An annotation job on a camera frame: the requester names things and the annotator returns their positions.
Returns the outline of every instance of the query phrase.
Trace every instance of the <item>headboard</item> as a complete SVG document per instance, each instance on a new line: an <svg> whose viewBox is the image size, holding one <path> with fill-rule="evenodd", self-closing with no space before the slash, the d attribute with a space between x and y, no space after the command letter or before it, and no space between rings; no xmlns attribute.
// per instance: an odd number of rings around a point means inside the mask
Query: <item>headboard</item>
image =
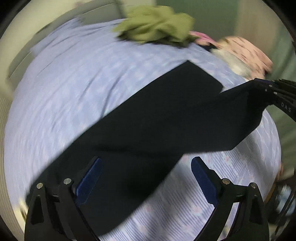
<svg viewBox="0 0 296 241"><path fill-rule="evenodd" d="M16 89L27 67L34 59L31 48L57 27L77 16L80 16L83 25L124 18L121 3L117 0L93 0L68 11L44 26L21 49L9 66L8 81L13 90Z"/></svg>

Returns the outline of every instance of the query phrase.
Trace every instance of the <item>bed sheet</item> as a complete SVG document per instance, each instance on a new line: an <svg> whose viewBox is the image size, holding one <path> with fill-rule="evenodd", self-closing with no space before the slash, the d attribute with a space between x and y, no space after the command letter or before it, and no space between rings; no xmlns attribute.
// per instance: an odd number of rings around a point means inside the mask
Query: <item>bed sheet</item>
<svg viewBox="0 0 296 241"><path fill-rule="evenodd" d="M224 90L245 82L226 63L191 44L187 48L121 41L121 20L79 26L72 20L43 39L19 83L4 139L4 168L12 205L72 141L130 96L186 60L220 81ZM213 211L191 172L192 158L233 183L256 182L263 198L278 172L276 126L264 111L260 125L231 151L184 155L168 178L103 241L194 240ZM227 221L230 226L235 208Z"/></svg>

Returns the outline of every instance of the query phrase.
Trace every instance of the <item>silver rivet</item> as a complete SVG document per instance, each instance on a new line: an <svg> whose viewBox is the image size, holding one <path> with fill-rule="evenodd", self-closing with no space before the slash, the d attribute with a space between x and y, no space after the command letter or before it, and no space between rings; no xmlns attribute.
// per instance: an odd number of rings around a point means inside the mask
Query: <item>silver rivet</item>
<svg viewBox="0 0 296 241"><path fill-rule="evenodd" d="M42 188L42 187L43 187L43 183L38 183L36 187L37 187L38 189Z"/></svg>
<svg viewBox="0 0 296 241"><path fill-rule="evenodd" d="M230 180L228 178L223 178L222 182L226 185L228 185L230 183Z"/></svg>
<svg viewBox="0 0 296 241"><path fill-rule="evenodd" d="M69 183L71 183L72 182L72 180L70 179L70 178L66 178L65 180L64 180L64 184L69 184Z"/></svg>
<svg viewBox="0 0 296 241"><path fill-rule="evenodd" d="M256 183L251 183L251 187L252 187L252 188L257 188L258 186L257 186Z"/></svg>

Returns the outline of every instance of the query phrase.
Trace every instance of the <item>mattress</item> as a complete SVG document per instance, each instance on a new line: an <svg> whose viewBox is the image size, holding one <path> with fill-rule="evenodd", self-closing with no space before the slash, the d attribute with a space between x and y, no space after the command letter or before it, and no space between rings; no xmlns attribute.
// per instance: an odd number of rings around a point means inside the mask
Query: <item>mattress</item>
<svg viewBox="0 0 296 241"><path fill-rule="evenodd" d="M120 21L81 26L76 18L33 47L36 57L15 90L5 128L4 170L12 205L26 197L39 174L85 130L186 60L221 82L223 90L245 82L195 44L176 48L118 40L112 29ZM281 150L275 124L264 111L260 125L233 150L184 155L135 213L100 238L194 240L213 211L191 172L195 156L235 184L256 182L265 198Z"/></svg>

